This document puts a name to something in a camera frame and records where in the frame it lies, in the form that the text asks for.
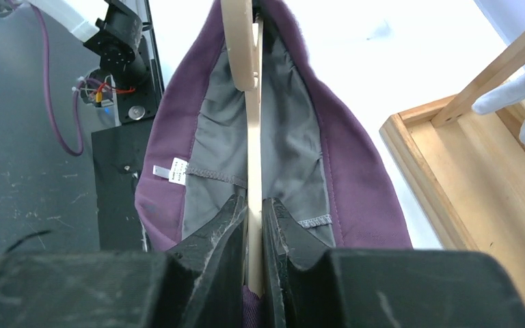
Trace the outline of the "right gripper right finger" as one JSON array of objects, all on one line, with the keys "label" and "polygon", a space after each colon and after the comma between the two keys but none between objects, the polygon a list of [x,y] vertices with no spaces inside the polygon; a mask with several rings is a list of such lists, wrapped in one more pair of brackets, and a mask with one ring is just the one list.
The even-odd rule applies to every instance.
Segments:
[{"label": "right gripper right finger", "polygon": [[474,251],[327,246],[262,203],[269,327],[525,327],[501,265]]}]

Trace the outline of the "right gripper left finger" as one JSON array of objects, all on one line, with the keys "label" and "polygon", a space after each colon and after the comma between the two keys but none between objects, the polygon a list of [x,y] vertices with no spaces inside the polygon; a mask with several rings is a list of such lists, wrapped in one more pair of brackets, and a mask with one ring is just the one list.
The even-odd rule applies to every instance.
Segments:
[{"label": "right gripper left finger", "polygon": [[164,252],[7,254],[0,327],[241,327],[245,200]]}]

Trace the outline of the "purple garment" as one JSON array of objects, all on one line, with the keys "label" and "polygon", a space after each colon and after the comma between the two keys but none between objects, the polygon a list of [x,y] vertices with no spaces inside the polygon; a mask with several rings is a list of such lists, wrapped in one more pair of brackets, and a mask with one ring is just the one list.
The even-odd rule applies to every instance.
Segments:
[{"label": "purple garment", "polygon": [[[245,200],[243,324],[269,327],[264,293],[247,278],[247,117],[233,82],[215,1],[161,100],[135,207],[164,252],[209,222],[233,195]],[[297,22],[282,1],[263,1],[262,202],[333,248],[411,249],[392,182],[368,133],[315,75]]]}]

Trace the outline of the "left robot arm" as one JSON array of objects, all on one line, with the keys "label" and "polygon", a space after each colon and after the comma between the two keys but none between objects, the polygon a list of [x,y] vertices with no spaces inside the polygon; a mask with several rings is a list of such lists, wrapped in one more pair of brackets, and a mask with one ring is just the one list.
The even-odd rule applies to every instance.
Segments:
[{"label": "left robot arm", "polygon": [[50,45],[43,14],[69,31],[83,46],[100,57],[100,68],[117,85],[138,87],[150,74],[139,52],[149,24],[121,1],[0,1],[0,14],[28,5],[36,15],[43,39],[43,79],[49,84]]}]

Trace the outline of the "wooden hanger rack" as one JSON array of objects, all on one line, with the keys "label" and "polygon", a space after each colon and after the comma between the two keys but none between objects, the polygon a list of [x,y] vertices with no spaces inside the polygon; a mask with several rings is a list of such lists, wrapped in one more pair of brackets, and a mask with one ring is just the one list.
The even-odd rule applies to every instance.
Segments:
[{"label": "wooden hanger rack", "polygon": [[471,111],[524,64],[525,32],[460,93],[395,113],[380,133],[441,244],[495,257],[525,302],[525,100]]}]

